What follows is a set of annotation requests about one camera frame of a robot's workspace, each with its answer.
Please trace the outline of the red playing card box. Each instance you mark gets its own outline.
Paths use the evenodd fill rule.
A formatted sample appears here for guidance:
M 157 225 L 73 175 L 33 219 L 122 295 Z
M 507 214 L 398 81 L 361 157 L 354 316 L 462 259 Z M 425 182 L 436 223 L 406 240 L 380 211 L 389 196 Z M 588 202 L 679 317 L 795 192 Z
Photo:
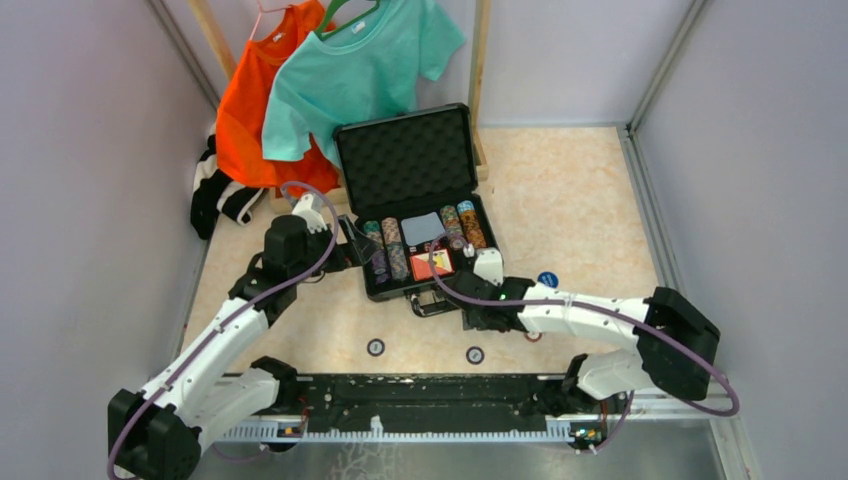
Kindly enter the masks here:
M 431 279 L 433 272 L 436 272 L 438 276 L 451 275 L 455 272 L 451 255 L 447 249 L 439 249 L 432 254 L 412 255 L 410 266 L 415 281 Z

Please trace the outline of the blue round button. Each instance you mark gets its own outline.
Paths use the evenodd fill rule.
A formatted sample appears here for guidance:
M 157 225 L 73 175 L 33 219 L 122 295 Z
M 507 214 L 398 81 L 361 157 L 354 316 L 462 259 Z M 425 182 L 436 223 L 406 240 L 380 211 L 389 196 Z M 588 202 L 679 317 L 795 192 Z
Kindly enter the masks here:
M 537 276 L 537 282 L 550 288 L 559 286 L 559 278 L 551 271 L 543 271 Z

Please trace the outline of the black poker set case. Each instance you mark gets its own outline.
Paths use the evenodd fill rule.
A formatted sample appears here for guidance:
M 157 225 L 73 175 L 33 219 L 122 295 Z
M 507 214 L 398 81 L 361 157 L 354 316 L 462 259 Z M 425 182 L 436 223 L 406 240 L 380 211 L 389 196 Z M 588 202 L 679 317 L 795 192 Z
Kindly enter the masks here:
M 332 133 L 341 162 L 355 225 L 360 231 L 369 222 L 382 225 L 393 218 L 399 225 L 403 253 L 400 263 L 407 275 L 393 277 L 397 266 L 385 261 L 378 274 L 371 262 L 363 268 L 367 297 L 382 302 L 405 297 L 419 317 L 454 310 L 425 260 L 431 237 L 420 226 L 406 229 L 409 218 L 432 222 L 442 208 L 473 204 L 481 234 L 489 247 L 497 244 L 485 206 L 476 189 L 477 154 L 473 145 L 470 111 L 463 103 L 452 103 L 397 116 L 343 125 Z

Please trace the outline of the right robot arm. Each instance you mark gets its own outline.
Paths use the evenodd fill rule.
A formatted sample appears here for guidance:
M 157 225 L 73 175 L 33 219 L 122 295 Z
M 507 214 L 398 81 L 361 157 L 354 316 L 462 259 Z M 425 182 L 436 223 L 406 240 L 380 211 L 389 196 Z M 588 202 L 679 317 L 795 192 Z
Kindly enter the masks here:
M 451 302 L 483 330 L 564 333 L 614 346 L 577 362 L 563 398 L 576 412 L 625 390 L 656 387 L 685 401 L 706 398 L 719 328 L 679 291 L 647 298 L 570 293 L 521 277 L 493 283 L 469 271 L 446 281 Z

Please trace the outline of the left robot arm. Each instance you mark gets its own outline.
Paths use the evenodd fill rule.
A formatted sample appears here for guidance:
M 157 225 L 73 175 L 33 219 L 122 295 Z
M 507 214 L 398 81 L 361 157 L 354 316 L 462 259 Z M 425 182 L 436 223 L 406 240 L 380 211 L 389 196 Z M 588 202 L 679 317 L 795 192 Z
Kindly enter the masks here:
M 160 374 L 109 401 L 107 475 L 187 479 L 204 453 L 255 412 L 292 411 L 300 399 L 296 370 L 264 357 L 238 378 L 223 377 L 248 346 L 297 298 L 297 286 L 318 274 L 361 266 L 377 244 L 337 216 L 282 215 L 203 332 Z

